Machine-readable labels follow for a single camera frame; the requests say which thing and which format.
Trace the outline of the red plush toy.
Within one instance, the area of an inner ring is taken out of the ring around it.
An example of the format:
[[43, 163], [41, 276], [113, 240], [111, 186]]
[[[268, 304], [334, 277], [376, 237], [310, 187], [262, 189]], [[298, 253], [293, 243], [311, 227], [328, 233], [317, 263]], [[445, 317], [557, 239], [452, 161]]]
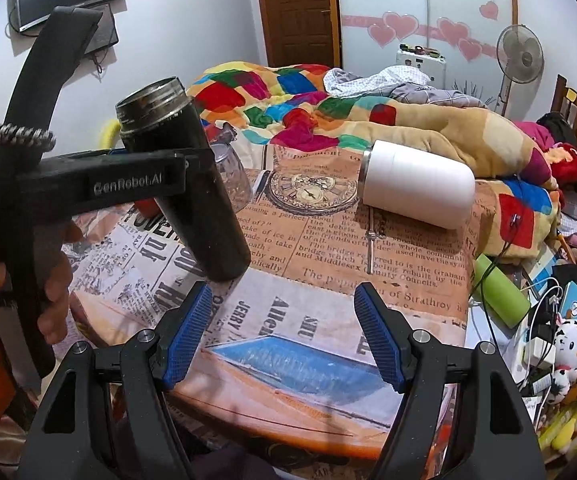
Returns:
[[538, 145], [557, 184], [577, 193], [577, 139], [563, 116], [549, 113], [537, 122], [514, 122], [514, 125]]

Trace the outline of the white grey crumpled sheet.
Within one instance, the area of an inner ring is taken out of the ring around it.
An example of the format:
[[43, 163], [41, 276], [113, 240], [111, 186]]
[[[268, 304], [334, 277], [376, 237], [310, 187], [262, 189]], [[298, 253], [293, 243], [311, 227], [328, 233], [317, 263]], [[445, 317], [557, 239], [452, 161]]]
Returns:
[[324, 75], [323, 86], [325, 91], [335, 98], [384, 96], [407, 104], [435, 104], [459, 108], [486, 106], [476, 96], [469, 96], [459, 90], [434, 87], [430, 76], [407, 65], [388, 66], [369, 77], [360, 77], [335, 67]]

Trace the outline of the red thermos bottle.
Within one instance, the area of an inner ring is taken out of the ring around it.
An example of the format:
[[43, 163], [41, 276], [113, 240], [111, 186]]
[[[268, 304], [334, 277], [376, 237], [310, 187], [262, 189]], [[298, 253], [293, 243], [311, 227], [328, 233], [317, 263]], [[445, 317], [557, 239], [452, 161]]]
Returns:
[[159, 206], [154, 198], [147, 198], [146, 200], [136, 200], [134, 206], [139, 211], [141, 216], [145, 219], [153, 219], [162, 214]]

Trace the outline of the white spotted plush toy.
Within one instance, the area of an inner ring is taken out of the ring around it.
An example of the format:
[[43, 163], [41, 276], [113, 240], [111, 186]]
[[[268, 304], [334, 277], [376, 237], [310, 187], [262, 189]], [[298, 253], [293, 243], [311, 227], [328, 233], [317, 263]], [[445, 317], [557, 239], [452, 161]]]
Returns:
[[555, 361], [547, 405], [560, 404], [577, 383], [577, 318], [556, 317]]

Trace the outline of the green cylindrical bottle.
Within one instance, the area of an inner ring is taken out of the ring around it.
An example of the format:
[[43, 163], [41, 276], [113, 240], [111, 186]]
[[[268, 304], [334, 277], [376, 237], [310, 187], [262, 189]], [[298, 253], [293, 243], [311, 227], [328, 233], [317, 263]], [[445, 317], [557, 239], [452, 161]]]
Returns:
[[527, 297], [486, 255], [475, 260], [473, 292], [508, 328], [515, 328], [530, 309]]

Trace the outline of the black thermos flask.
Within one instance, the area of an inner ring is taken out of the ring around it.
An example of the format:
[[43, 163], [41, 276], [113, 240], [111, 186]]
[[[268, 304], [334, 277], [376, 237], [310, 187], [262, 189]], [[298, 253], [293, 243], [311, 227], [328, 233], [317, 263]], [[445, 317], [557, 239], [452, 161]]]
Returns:
[[250, 252], [219, 174], [193, 99], [177, 77], [142, 88], [116, 104], [120, 137], [131, 153], [181, 151], [184, 190], [156, 203], [209, 280], [239, 278]]

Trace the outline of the white thermos cup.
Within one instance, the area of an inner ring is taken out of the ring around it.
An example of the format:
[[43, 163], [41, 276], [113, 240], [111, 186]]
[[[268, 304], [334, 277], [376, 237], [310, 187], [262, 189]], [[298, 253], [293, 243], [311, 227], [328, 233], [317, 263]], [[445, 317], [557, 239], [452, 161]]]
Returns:
[[476, 181], [463, 162], [377, 140], [363, 152], [358, 195], [366, 206], [455, 230], [471, 215]]

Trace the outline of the frosted sliding wardrobe with hearts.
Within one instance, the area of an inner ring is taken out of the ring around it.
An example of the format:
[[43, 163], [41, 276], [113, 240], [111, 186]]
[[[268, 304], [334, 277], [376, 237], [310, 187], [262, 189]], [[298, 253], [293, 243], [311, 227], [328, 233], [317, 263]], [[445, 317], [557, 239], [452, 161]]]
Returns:
[[338, 0], [341, 65], [359, 76], [395, 64], [401, 46], [437, 51], [442, 87], [497, 101], [497, 40], [518, 18], [518, 0]]

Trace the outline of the colourful patchwork quilt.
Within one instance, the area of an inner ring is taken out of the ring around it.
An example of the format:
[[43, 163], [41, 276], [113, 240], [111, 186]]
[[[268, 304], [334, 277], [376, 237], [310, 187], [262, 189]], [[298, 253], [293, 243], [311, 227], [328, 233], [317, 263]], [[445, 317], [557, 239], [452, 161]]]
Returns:
[[361, 152], [381, 140], [463, 162], [492, 214], [481, 252], [503, 260], [539, 254], [559, 217], [559, 193], [535, 140], [485, 107], [337, 98], [324, 88], [325, 72], [315, 64], [229, 62], [206, 70], [188, 92], [211, 136], [227, 122], [251, 144]]

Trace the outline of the standing electric fan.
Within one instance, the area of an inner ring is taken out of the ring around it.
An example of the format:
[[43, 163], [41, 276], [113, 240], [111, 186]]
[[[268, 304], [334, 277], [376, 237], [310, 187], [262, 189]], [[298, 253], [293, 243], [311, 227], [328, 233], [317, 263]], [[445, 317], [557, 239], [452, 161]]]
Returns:
[[497, 38], [497, 64], [502, 82], [495, 111], [504, 116], [513, 84], [532, 84], [543, 72], [543, 49], [537, 35], [524, 24], [505, 27]]

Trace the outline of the clear plastic cup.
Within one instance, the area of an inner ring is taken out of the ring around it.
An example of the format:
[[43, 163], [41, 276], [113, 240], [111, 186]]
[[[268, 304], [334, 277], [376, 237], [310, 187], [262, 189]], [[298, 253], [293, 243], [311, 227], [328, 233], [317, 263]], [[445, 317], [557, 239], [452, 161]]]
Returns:
[[211, 150], [214, 152], [216, 165], [233, 210], [241, 211], [253, 198], [252, 186], [243, 163], [230, 144], [214, 143]]

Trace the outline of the brown wooden door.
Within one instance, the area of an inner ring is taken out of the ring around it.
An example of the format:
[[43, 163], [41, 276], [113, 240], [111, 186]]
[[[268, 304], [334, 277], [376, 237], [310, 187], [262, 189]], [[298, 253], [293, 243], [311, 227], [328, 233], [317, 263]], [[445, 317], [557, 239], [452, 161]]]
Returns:
[[338, 0], [259, 0], [268, 64], [341, 64]]

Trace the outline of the small wall-mounted black monitor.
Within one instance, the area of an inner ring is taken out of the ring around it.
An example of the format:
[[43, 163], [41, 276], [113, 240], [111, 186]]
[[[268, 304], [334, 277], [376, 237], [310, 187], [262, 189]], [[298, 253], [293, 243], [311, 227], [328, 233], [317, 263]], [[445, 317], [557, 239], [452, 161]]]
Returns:
[[102, 12], [102, 18], [98, 22], [98, 29], [96, 29], [87, 49], [84, 51], [85, 55], [106, 50], [113, 47], [119, 41], [115, 17], [110, 5], [108, 3], [102, 4], [102, 6], [96, 6], [95, 10]]

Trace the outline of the newspaper print tablecloth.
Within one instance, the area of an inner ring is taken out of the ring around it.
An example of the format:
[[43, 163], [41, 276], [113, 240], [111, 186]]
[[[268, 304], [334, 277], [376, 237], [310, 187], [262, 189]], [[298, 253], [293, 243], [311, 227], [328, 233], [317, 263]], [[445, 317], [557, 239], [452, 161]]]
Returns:
[[[361, 204], [298, 214], [273, 191], [297, 174], [347, 194], [357, 153], [269, 146], [272, 174], [250, 170], [261, 194], [238, 213], [252, 262], [213, 284], [212, 311], [188, 376], [171, 400], [223, 428], [313, 452], [373, 460], [401, 398], [378, 373], [355, 317], [354, 289], [370, 282], [415, 328], [463, 344], [480, 207], [454, 231]], [[204, 278], [162, 218], [119, 206], [81, 217], [69, 335], [98, 346], [152, 327]]]

